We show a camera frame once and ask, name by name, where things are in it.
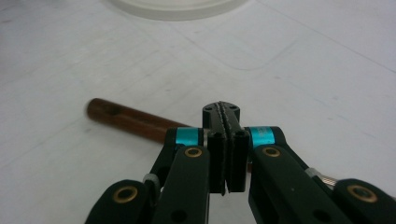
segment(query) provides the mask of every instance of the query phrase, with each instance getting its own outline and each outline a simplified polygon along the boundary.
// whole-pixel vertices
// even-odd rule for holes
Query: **brass screw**
[[[184,151],[184,154],[191,158],[200,157],[202,153],[203,153],[202,150],[199,149],[198,147],[190,147]]]
[[[353,197],[366,203],[375,203],[378,200],[376,195],[370,189],[360,185],[350,185],[346,189]]]
[[[274,147],[265,147],[262,152],[269,157],[280,156],[280,151]]]
[[[124,186],[117,189],[113,194],[113,201],[116,203],[128,203],[137,196],[137,188],[134,186]]]

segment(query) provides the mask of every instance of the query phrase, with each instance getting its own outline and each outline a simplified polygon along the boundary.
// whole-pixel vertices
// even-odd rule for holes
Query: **cyan band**
[[[198,146],[197,128],[177,128],[176,144],[184,146]]]
[[[274,133],[270,127],[249,127],[253,148],[260,145],[270,145],[275,143]]]

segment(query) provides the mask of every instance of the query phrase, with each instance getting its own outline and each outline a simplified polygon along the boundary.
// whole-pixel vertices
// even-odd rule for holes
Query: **wooden handle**
[[[97,98],[88,103],[87,114],[90,119],[161,144],[164,143],[169,128],[189,127],[186,124]]]

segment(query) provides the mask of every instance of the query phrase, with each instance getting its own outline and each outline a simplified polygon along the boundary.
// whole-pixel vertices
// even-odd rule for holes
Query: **brown wooden stick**
[[[186,124],[97,98],[88,103],[87,114],[90,119],[160,144],[164,143],[166,130],[169,128],[189,127]]]

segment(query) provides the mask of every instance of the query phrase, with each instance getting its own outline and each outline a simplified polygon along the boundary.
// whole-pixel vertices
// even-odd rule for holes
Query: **white tabletop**
[[[83,223],[162,146],[87,119],[104,98],[191,126],[216,101],[310,166],[396,195],[396,3],[257,0],[151,21],[106,0],[0,0],[0,223]],[[248,193],[210,223],[254,223]]]

